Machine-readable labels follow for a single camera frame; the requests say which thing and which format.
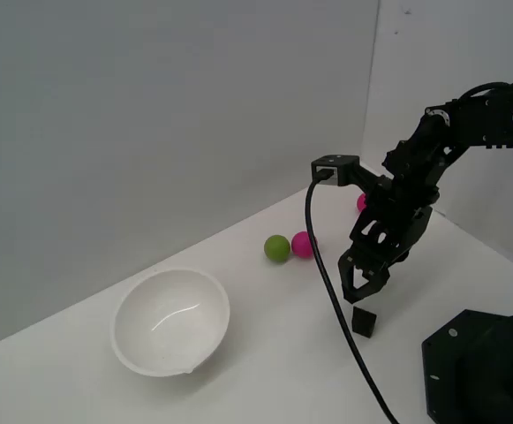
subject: white table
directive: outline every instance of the white table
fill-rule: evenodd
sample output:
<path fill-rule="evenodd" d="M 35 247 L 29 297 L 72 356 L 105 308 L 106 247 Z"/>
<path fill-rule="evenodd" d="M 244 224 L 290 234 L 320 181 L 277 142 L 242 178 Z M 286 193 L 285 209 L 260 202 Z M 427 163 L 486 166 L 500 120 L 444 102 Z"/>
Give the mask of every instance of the white table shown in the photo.
<path fill-rule="evenodd" d="M 297 193 L 225 231 L 0 342 L 0 424 L 385 423 L 346 345 L 314 261 L 270 264 L 265 238 L 305 229 Z M 313 221 L 331 276 L 348 247 L 358 190 L 321 186 Z M 229 331 L 191 375 L 149 378 L 123 367 L 108 326 L 141 276 L 204 269 L 230 297 Z M 465 308 L 513 314 L 513 263 L 434 214 L 386 288 L 366 363 L 403 424 L 429 423 L 421 342 Z M 350 319 L 351 305 L 343 302 Z"/>

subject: pink ball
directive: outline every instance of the pink ball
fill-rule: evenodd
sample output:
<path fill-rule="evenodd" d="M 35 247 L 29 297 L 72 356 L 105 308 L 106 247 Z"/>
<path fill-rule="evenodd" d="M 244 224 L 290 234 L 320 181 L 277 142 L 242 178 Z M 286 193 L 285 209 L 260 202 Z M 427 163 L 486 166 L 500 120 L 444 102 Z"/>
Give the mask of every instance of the pink ball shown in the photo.
<path fill-rule="evenodd" d="M 313 257 L 313 249 L 307 231 L 298 232 L 291 239 L 291 251 L 300 258 L 309 259 Z"/>
<path fill-rule="evenodd" d="M 358 208 L 358 212 L 362 212 L 366 208 L 366 195 L 364 193 L 360 194 L 360 197 L 358 197 L 356 207 Z"/>

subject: bowl rim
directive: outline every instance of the bowl rim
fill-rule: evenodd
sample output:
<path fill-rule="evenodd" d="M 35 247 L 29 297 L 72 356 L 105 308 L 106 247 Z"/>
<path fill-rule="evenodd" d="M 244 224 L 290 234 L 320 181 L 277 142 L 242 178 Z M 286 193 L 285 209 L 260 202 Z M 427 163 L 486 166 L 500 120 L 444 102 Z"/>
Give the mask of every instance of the bowl rim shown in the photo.
<path fill-rule="evenodd" d="M 115 329 L 116 329 L 116 322 L 118 314 L 121 310 L 121 307 L 123 306 L 124 302 L 127 300 L 127 298 L 133 293 L 140 285 L 142 285 L 144 282 L 149 280 L 150 278 L 154 276 L 158 276 L 160 274 L 165 274 L 167 272 L 171 271 L 187 271 L 187 272 L 194 272 L 196 274 L 200 274 L 201 276 L 205 277 L 207 280 L 209 280 L 213 286 L 219 291 L 221 294 L 221 298 L 223 300 L 223 305 L 225 308 L 225 322 L 224 325 L 220 328 L 220 332 L 218 333 L 217 337 L 215 338 L 215 341 L 203 352 L 202 355 L 199 356 L 198 360 L 193 363 L 188 368 L 176 368 L 171 369 L 167 371 L 154 371 L 150 369 L 146 369 L 143 367 L 139 367 L 138 365 L 134 364 L 130 360 L 128 360 L 125 355 L 121 352 L 121 350 L 118 347 L 117 338 L 115 337 Z M 227 328 L 229 327 L 229 320 L 230 320 L 230 303 L 229 303 L 229 296 L 227 295 L 227 292 L 224 290 L 223 286 L 219 281 L 212 275 L 208 274 L 205 271 L 201 271 L 200 269 L 195 268 L 189 268 L 189 267 L 167 267 L 162 269 L 153 269 L 151 272 L 147 272 L 144 276 L 142 276 L 137 283 L 135 283 L 132 288 L 123 296 L 121 301 L 119 302 L 117 308 L 115 309 L 115 313 L 112 315 L 110 320 L 110 326 L 109 326 L 109 338 L 110 338 L 110 344 L 111 348 L 113 349 L 113 352 L 117 356 L 117 358 L 121 361 L 123 365 L 125 365 L 127 368 L 129 368 L 131 371 L 134 371 L 135 373 L 141 374 L 141 375 L 147 375 L 150 377 L 169 377 L 172 375 L 180 375 L 180 374 L 190 374 L 196 367 L 201 365 L 211 354 L 216 350 L 216 348 L 221 344 L 225 333 L 227 332 Z"/>

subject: white wall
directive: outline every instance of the white wall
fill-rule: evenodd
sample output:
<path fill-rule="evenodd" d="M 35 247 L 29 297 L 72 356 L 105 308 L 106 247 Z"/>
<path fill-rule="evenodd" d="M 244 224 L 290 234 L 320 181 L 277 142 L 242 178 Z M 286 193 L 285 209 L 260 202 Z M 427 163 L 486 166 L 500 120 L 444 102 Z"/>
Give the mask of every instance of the white wall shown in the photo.
<path fill-rule="evenodd" d="M 513 0 L 381 0 L 366 162 L 382 170 L 425 107 L 496 80 L 513 82 Z M 440 187 L 437 209 L 513 261 L 513 151 L 473 148 Z"/>
<path fill-rule="evenodd" d="M 294 193 L 317 156 L 357 153 L 376 14 L 0 0 L 0 338 Z"/>

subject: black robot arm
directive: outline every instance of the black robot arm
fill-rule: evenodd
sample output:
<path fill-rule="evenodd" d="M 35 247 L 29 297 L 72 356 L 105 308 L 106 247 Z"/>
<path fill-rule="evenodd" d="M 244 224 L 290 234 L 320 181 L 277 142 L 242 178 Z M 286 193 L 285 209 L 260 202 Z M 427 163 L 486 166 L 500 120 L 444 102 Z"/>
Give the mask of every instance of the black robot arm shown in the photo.
<path fill-rule="evenodd" d="M 415 133 L 382 163 L 393 178 L 376 176 L 360 165 L 358 156 L 327 155 L 312 163 L 313 177 L 321 169 L 334 171 L 322 184 L 355 185 L 366 194 L 351 247 L 338 262 L 345 299 L 354 303 L 381 290 L 389 267 L 404 261 L 425 232 L 442 174 L 475 146 L 513 148 L 513 84 L 475 87 L 459 99 L 427 108 Z M 355 269 L 367 280 L 359 288 Z"/>

